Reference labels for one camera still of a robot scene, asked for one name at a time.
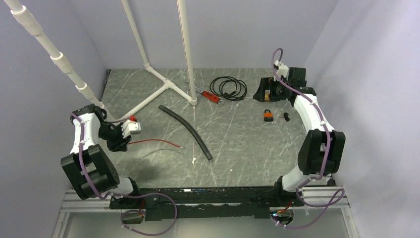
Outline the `orange black padlock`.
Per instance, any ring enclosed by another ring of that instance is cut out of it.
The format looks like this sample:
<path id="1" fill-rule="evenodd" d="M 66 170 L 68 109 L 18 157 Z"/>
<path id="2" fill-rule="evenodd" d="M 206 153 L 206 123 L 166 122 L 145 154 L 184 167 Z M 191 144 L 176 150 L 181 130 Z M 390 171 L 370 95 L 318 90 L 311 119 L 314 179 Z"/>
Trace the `orange black padlock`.
<path id="1" fill-rule="evenodd" d="M 272 114 L 272 112 L 269 109 L 264 110 L 263 120 L 265 122 L 272 122 L 272 121 L 274 121 L 273 114 Z"/>

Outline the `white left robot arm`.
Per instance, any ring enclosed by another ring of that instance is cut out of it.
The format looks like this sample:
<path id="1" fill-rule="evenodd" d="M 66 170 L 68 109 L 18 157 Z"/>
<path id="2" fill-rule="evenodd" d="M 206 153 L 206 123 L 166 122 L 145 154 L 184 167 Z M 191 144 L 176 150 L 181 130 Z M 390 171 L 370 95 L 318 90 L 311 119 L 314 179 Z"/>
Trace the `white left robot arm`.
<path id="1" fill-rule="evenodd" d="M 136 182 L 121 177 L 99 141 L 104 140 L 111 152 L 126 152 L 133 133 L 141 132 L 141 125 L 134 116 L 117 121 L 107 121 L 107 112 L 94 104 L 71 113 L 75 128 L 74 144 L 61 167 L 73 189 L 82 199 L 105 199 L 109 194 L 123 196 L 129 208 L 142 202 Z"/>

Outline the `black headed key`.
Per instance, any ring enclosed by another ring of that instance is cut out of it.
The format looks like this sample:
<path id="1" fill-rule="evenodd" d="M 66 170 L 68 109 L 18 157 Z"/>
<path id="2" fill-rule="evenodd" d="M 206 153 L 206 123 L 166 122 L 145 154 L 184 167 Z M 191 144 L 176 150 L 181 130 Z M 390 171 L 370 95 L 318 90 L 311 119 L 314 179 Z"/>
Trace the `black headed key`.
<path id="1" fill-rule="evenodd" d="M 290 121 L 289 114 L 287 112 L 284 112 L 282 115 L 279 116 L 279 118 L 282 118 L 285 121 Z"/>

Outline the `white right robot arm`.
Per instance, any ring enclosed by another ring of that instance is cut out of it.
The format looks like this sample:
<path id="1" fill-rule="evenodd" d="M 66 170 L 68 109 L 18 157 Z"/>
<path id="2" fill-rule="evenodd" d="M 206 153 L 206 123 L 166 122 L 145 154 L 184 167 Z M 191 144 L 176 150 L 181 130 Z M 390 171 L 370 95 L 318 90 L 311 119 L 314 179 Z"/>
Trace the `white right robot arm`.
<path id="1" fill-rule="evenodd" d="M 273 200 L 284 206 L 292 191 L 305 181 L 320 179 L 339 170 L 345 145 L 345 134 L 337 131 L 325 118 L 316 92 L 307 86 L 306 69 L 292 67 L 286 77 L 262 77 L 253 99 L 259 102 L 287 100 L 299 114 L 307 135 L 298 153 L 297 165 L 281 177 L 282 187 L 273 192 Z"/>

